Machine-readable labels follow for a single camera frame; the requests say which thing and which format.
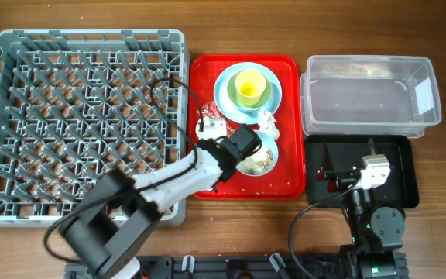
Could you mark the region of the light blue bowl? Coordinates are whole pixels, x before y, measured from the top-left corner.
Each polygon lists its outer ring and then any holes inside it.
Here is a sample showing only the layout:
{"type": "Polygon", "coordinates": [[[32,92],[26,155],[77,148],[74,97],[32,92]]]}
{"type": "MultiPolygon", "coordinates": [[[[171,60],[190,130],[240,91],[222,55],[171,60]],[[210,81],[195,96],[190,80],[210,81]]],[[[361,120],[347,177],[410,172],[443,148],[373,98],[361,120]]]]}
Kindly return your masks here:
{"type": "Polygon", "coordinates": [[[258,177],[269,173],[278,161],[278,146],[276,141],[269,135],[256,131],[262,141],[262,146],[257,153],[246,158],[237,165],[237,170],[241,173],[258,177]]]}

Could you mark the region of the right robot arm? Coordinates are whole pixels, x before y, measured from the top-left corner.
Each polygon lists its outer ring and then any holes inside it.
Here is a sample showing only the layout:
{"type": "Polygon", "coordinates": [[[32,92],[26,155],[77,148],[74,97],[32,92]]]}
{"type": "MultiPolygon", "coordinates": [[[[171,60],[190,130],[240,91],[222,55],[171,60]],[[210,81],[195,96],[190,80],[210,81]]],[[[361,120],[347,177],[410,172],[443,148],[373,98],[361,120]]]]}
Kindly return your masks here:
{"type": "Polygon", "coordinates": [[[378,152],[372,140],[371,153],[362,158],[360,167],[336,171],[326,144],[322,165],[316,179],[328,182],[328,191],[343,198],[342,214],[352,234],[352,245],[340,248],[341,265],[346,278],[407,278],[403,255],[396,252],[403,245],[405,212],[377,202],[374,190],[389,178],[391,165],[378,152]]]}

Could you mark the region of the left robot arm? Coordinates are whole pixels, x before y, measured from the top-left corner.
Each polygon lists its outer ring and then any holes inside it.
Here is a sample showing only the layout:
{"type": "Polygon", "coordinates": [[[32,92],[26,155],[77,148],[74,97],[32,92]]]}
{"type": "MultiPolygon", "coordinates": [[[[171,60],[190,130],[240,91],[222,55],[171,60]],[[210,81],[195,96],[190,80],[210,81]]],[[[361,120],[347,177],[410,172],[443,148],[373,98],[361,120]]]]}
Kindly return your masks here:
{"type": "Polygon", "coordinates": [[[94,278],[112,278],[132,261],[171,206],[228,181],[262,140],[247,125],[231,136],[201,139],[183,159],[149,174],[105,174],[69,214],[60,235],[94,278]]]}

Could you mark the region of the red strawberry snack wrapper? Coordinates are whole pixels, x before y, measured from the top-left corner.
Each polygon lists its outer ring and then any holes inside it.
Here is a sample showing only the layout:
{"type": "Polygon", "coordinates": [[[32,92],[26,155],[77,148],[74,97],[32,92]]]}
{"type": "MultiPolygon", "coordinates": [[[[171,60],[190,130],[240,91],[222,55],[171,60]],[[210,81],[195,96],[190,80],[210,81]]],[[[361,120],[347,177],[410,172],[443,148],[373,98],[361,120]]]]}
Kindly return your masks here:
{"type": "Polygon", "coordinates": [[[223,116],[219,108],[216,106],[214,101],[207,102],[201,106],[202,114],[204,117],[211,119],[224,119],[226,125],[226,136],[230,136],[235,131],[228,119],[223,116]]]}

